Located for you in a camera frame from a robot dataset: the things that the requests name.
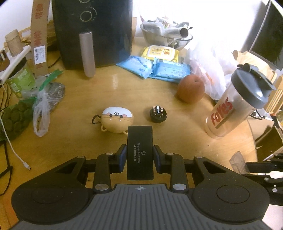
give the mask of apple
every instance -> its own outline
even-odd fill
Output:
[[[189,104],[197,103],[204,96],[204,83],[200,77],[191,74],[185,76],[179,83],[177,96]]]

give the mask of white cable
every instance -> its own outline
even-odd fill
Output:
[[[5,92],[6,92],[6,96],[8,96],[8,93],[7,93],[7,91],[6,91],[5,87],[4,87],[4,85],[3,85],[3,88],[4,88]],[[1,122],[1,124],[2,124],[4,133],[5,133],[6,137],[7,137],[7,140],[8,140],[8,142],[9,142],[10,146],[11,146],[11,149],[12,149],[13,153],[16,155],[16,157],[20,159],[20,161],[23,163],[23,165],[24,165],[28,170],[30,170],[31,167],[28,165],[28,163],[24,162],[23,159],[20,158],[20,156],[15,152],[15,150],[14,150],[14,148],[13,148],[11,142],[10,142],[10,139],[8,138],[8,135],[7,135],[7,133],[6,133],[6,130],[5,130],[5,127],[4,127],[2,118],[1,118],[3,111],[1,112],[1,115],[0,115],[0,122]]]

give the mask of television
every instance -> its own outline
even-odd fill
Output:
[[[283,8],[269,0],[259,32],[249,50],[273,69],[283,69]]]

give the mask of crosshair symbol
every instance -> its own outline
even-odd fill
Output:
[[[142,191],[142,190],[144,190],[145,188],[143,187],[143,186],[140,186],[140,187],[137,187],[137,190],[139,190],[140,192]]]

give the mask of black screen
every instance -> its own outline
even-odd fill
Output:
[[[283,16],[273,4],[252,51],[283,69]]]

